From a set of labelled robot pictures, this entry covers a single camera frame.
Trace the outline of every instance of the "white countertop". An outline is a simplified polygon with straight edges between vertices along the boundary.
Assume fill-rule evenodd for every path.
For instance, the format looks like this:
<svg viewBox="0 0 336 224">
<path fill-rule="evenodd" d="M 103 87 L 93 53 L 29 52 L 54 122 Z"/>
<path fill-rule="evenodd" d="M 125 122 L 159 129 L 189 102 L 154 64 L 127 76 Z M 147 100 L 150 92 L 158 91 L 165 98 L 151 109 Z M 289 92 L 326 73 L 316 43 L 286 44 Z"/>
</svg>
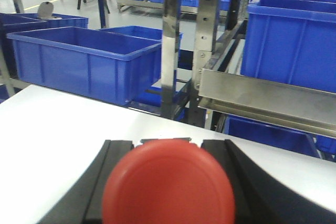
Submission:
<svg viewBox="0 0 336 224">
<path fill-rule="evenodd" d="M 230 138 L 273 177 L 336 212 L 336 164 L 38 86 L 0 104 L 2 223 L 35 224 L 104 140 Z"/>
</svg>

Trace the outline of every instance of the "metal shelf beam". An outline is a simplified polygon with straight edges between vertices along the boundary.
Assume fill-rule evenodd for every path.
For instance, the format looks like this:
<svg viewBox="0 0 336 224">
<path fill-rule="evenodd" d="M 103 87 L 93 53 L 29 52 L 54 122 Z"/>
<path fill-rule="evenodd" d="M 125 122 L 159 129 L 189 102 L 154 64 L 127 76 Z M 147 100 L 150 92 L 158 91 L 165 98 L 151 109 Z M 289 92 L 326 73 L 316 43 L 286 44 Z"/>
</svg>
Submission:
<svg viewBox="0 0 336 224">
<path fill-rule="evenodd" d="M 199 90 L 203 108 L 336 137 L 335 93 L 208 69 Z"/>
</svg>

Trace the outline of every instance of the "white table surface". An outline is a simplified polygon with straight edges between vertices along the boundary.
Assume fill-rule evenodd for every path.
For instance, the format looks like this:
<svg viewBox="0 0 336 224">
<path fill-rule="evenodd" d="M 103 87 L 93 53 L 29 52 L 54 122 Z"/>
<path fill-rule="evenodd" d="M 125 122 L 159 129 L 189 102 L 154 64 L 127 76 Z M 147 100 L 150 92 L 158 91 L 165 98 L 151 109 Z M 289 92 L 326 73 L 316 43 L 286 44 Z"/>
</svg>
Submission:
<svg viewBox="0 0 336 224">
<path fill-rule="evenodd" d="M 29 86 L 0 104 L 2 223 L 36 223 L 104 140 L 230 138 L 279 181 L 336 212 L 336 164 L 76 95 Z"/>
</svg>

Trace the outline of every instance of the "metal rail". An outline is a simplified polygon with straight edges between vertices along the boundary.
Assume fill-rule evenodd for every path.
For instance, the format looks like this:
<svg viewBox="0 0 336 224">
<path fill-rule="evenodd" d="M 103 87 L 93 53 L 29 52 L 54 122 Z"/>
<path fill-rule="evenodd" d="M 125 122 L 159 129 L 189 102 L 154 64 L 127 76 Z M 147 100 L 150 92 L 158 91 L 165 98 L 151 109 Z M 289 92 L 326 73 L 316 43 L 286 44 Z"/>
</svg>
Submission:
<svg viewBox="0 0 336 224">
<path fill-rule="evenodd" d="M 203 108 L 336 137 L 334 93 L 208 69 L 199 90 Z"/>
</svg>

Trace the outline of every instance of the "yellow floor line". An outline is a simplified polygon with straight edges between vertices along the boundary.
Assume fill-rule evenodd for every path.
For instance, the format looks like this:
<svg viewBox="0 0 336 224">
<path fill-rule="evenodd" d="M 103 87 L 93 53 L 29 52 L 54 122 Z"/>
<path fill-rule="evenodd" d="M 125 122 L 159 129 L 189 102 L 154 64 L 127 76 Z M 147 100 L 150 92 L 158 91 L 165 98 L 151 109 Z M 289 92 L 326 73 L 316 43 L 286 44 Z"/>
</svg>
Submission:
<svg viewBox="0 0 336 224">
<path fill-rule="evenodd" d="M 49 1 L 49 2 L 54 3 L 54 2 L 56 2 L 56 1 L 59 1 L 59 0 L 51 0 L 51 1 Z M 31 6 L 31 7 L 25 8 L 24 10 L 34 9 L 34 8 L 39 7 L 39 6 L 40 6 L 40 5 L 34 5 L 34 6 Z"/>
</svg>

